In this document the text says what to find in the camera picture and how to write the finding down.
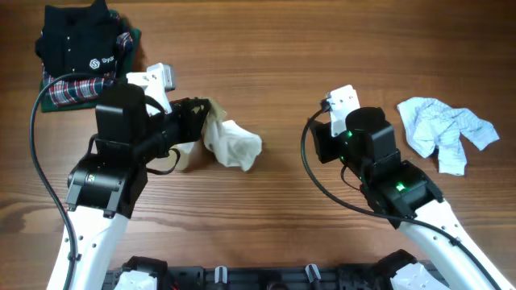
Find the logo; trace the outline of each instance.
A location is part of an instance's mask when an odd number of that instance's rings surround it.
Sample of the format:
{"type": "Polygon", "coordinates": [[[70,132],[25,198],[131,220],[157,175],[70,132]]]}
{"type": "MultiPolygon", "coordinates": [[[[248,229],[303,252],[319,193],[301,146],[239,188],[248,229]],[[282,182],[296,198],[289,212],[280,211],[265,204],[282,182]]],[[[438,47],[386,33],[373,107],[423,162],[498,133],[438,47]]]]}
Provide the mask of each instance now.
{"type": "Polygon", "coordinates": [[[100,61],[98,61],[97,59],[92,59],[89,61],[89,66],[92,69],[97,69],[100,66],[100,61]]]}
{"type": "Polygon", "coordinates": [[[108,57],[106,59],[102,59],[103,64],[109,64],[111,61],[114,60],[114,56],[108,57]]]}

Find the white cloth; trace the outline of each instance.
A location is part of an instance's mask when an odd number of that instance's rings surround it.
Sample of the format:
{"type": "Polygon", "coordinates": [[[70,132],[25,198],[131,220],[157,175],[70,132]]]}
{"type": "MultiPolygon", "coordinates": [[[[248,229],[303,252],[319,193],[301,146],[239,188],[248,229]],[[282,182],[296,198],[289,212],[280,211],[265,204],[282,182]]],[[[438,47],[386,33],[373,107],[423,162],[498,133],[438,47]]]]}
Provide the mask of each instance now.
{"type": "Polygon", "coordinates": [[[204,133],[204,146],[226,167],[251,168],[261,153],[260,136],[236,125],[235,121],[209,122],[204,133]]]}
{"type": "MultiPolygon", "coordinates": [[[[232,120],[223,122],[226,111],[213,99],[211,109],[204,123],[204,146],[215,154],[217,161],[226,167],[240,167],[245,172],[251,168],[255,158],[261,153],[259,135],[246,131],[232,120]]],[[[178,169],[185,169],[192,162],[194,143],[176,145],[181,153],[178,169]]]]}
{"type": "Polygon", "coordinates": [[[439,149],[439,172],[464,175],[467,160],[460,134],[478,150],[499,140],[490,122],[468,109],[453,109],[434,98],[412,97],[397,105],[406,131],[406,141],[426,158],[439,149]]]}

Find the wooden table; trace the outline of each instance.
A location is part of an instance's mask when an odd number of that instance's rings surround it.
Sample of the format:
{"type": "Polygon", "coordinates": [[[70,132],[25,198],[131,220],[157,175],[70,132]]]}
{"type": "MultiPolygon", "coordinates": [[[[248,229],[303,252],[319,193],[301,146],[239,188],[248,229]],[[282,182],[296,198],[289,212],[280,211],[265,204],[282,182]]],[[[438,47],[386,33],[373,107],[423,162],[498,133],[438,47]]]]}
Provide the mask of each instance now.
{"type": "MultiPolygon", "coordinates": [[[[4,2],[0,289],[39,289],[48,282],[63,229],[28,149],[44,1],[4,2]]],[[[112,267],[133,255],[171,266],[370,263],[400,248],[425,259],[388,222],[323,196],[303,169],[299,140],[307,118],[327,91],[352,84],[362,106],[383,108],[403,158],[425,170],[479,246],[516,282],[514,2],[121,0],[110,8],[143,32],[144,65],[174,65],[177,90],[170,99],[213,97],[228,119],[264,141],[247,173],[212,163],[150,176],[112,267]],[[436,161],[424,160],[405,141],[396,104],[414,96],[471,109],[493,123],[501,140],[478,151],[464,139],[466,175],[438,174],[436,161]]],[[[95,132],[93,110],[38,115],[38,154],[61,199],[95,132]]],[[[311,138],[308,152],[330,191],[366,206],[340,181],[338,162],[317,162],[311,138]]]]}

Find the wire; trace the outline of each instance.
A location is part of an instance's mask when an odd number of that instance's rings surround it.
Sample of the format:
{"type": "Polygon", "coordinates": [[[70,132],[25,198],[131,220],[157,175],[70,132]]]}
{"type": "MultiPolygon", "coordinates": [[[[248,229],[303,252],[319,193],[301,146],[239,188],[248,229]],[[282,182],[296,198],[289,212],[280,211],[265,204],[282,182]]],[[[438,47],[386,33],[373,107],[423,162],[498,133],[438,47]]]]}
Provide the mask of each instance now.
{"type": "Polygon", "coordinates": [[[61,217],[63,218],[64,227],[66,228],[66,231],[69,236],[70,241],[70,253],[69,253],[69,267],[68,272],[66,273],[66,279],[64,281],[64,290],[68,290],[70,288],[70,285],[72,284],[72,278],[73,278],[73,270],[75,269],[75,260],[77,258],[77,240],[75,239],[75,232],[73,230],[72,222],[70,221],[70,217],[66,213],[65,208],[61,204],[59,197],[56,195],[56,192],[48,182],[47,177],[43,173],[43,169],[41,168],[40,162],[38,161],[38,156],[35,152],[35,141],[34,141],[34,123],[35,123],[35,114],[38,111],[38,106],[41,103],[41,99],[46,94],[48,89],[50,89],[55,83],[62,80],[68,80],[68,79],[79,79],[79,78],[91,78],[91,77],[99,77],[97,75],[91,74],[91,73],[68,73],[65,75],[62,75],[60,77],[57,77],[54,79],[54,81],[51,81],[48,85],[46,85],[38,95],[38,97],[35,100],[34,107],[32,108],[32,114],[31,114],[31,123],[29,126],[29,144],[31,147],[31,157],[32,162],[34,163],[35,170],[38,172],[38,175],[41,178],[41,181],[43,181],[43,184],[45,188],[48,190],[48,193],[50,194],[50,197],[54,200],[56,203],[57,209],[59,210],[59,213],[61,217]]]}
{"type": "Polygon", "coordinates": [[[387,219],[389,221],[408,222],[408,223],[411,223],[411,224],[414,224],[414,225],[423,226],[423,227],[426,227],[427,229],[433,230],[434,232],[436,232],[438,234],[443,235],[444,237],[446,237],[446,238],[448,238],[450,240],[450,243],[452,245],[458,246],[472,260],[472,262],[478,267],[478,269],[482,272],[482,274],[484,274],[485,278],[493,285],[493,287],[496,290],[501,290],[501,288],[498,285],[498,283],[493,279],[493,277],[484,268],[484,266],[475,257],[475,255],[471,251],[469,251],[468,248],[465,245],[463,245],[458,239],[454,238],[452,235],[450,235],[446,231],[441,230],[440,228],[438,228],[436,226],[433,226],[433,225],[431,225],[429,223],[421,222],[421,221],[418,221],[418,220],[415,220],[415,219],[409,219],[409,218],[404,218],[404,217],[396,217],[396,216],[391,216],[391,215],[388,215],[388,214],[375,213],[375,212],[370,211],[370,210],[362,209],[362,208],[360,208],[358,206],[349,204],[346,201],[340,200],[338,197],[334,196],[333,194],[331,194],[329,191],[327,191],[324,188],[324,186],[317,180],[317,178],[315,177],[314,173],[310,169],[310,166],[308,165],[308,161],[306,159],[305,142],[306,142],[306,133],[310,129],[311,123],[320,114],[325,112],[327,109],[328,108],[320,109],[317,113],[315,113],[312,117],[310,117],[310,119],[308,119],[308,122],[306,123],[305,128],[303,129],[303,133],[301,135],[301,159],[302,159],[302,162],[303,162],[303,166],[305,167],[306,173],[308,173],[308,176],[314,182],[315,186],[317,186],[317,188],[319,190],[321,190],[322,193],[324,193],[327,197],[329,197],[334,202],[338,203],[339,205],[341,205],[341,206],[343,206],[343,207],[345,207],[347,209],[354,210],[354,211],[356,211],[358,213],[363,213],[363,214],[366,214],[368,216],[375,217],[375,218],[384,218],[384,219],[387,219]]]}
{"type": "Polygon", "coordinates": [[[176,148],[171,148],[170,151],[174,151],[174,153],[176,153],[176,163],[174,164],[174,166],[172,166],[172,168],[170,168],[167,171],[161,171],[161,170],[157,170],[157,169],[147,168],[147,172],[156,174],[156,175],[167,175],[167,174],[172,173],[174,171],[174,169],[176,168],[177,163],[179,162],[179,158],[181,158],[181,153],[179,153],[179,150],[177,150],[176,148]]]}
{"type": "Polygon", "coordinates": [[[342,170],[340,171],[340,179],[342,179],[342,181],[343,181],[347,186],[349,186],[350,188],[360,191],[360,188],[356,188],[355,186],[353,186],[353,185],[349,184],[349,183],[344,179],[344,172],[346,171],[346,168],[347,168],[347,165],[344,165],[344,167],[343,167],[343,168],[342,168],[342,170]]]}

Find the plaid fabric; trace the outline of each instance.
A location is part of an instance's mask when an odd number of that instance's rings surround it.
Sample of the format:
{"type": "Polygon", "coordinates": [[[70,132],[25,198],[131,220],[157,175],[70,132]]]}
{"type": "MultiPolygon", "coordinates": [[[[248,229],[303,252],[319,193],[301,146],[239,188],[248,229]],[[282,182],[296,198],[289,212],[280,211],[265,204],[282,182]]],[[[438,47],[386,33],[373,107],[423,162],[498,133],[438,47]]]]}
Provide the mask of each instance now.
{"type": "MultiPolygon", "coordinates": [[[[43,66],[43,86],[50,84],[54,78],[49,75],[43,66]]],[[[110,72],[104,77],[115,77],[110,72]]],[[[47,91],[47,96],[52,102],[60,106],[70,106],[81,102],[92,101],[98,97],[105,87],[113,85],[113,81],[101,77],[84,79],[80,81],[58,81],[47,91]]]]}
{"type": "MultiPolygon", "coordinates": [[[[115,19],[119,19],[118,13],[111,15],[115,19]]],[[[122,55],[133,49],[133,41],[129,32],[124,32],[116,39],[116,45],[122,55]]],[[[43,86],[48,85],[54,81],[43,65],[43,86]]],[[[116,77],[116,71],[109,72],[104,77],[116,77]]],[[[58,81],[50,87],[46,93],[52,102],[58,106],[71,106],[82,102],[89,102],[98,98],[98,95],[105,87],[113,85],[113,81],[106,80],[101,77],[84,79],[80,81],[58,81]]]]}

